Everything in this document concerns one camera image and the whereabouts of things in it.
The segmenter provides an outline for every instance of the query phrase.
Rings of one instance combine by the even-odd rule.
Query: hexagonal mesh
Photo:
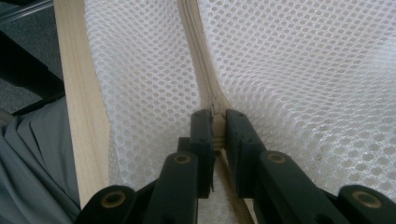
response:
[[[232,106],[332,193],[396,200],[396,2],[199,1]]]
[[[86,0],[93,63],[110,121],[110,183],[141,189],[190,135],[201,99],[176,1]],[[235,222],[218,178],[199,222]]]

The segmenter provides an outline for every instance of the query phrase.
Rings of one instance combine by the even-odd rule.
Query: gray cloth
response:
[[[0,223],[72,223],[80,209],[65,99],[0,129]]]
[[[8,114],[7,111],[0,109],[0,127],[9,124],[12,119],[12,115]]]

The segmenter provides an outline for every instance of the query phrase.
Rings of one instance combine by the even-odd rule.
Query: screw hole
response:
[[[104,208],[114,208],[123,204],[125,199],[126,199],[126,195],[124,192],[120,190],[113,191],[113,192],[109,192],[107,195],[105,195],[105,197],[102,198],[101,205]]]
[[[175,162],[183,164],[183,163],[189,163],[191,160],[191,158],[189,156],[186,155],[178,155],[175,156]]]
[[[352,197],[359,203],[369,208],[379,208],[382,205],[379,199],[377,199],[374,195],[362,190],[353,192]]]
[[[283,157],[282,155],[275,154],[275,153],[269,154],[268,159],[270,159],[270,161],[275,162],[275,163],[283,163],[286,160],[285,157]]]

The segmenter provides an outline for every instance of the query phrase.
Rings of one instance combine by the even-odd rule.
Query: gray carpet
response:
[[[0,4],[0,10],[9,7]],[[62,78],[53,7],[0,26],[0,30],[24,49],[37,57],[56,76]],[[40,97],[22,88],[17,88],[0,79],[0,108],[13,113],[40,100]]]

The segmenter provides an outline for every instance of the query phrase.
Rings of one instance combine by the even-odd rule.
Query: clamp jaw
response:
[[[137,192],[111,186],[96,193],[75,223],[196,223],[198,199],[213,188],[215,152],[208,110],[191,116],[160,177]],[[363,186],[338,196],[319,189],[288,155],[266,150],[246,115],[227,110],[226,153],[235,194],[254,201],[259,223],[396,223],[396,204]]]

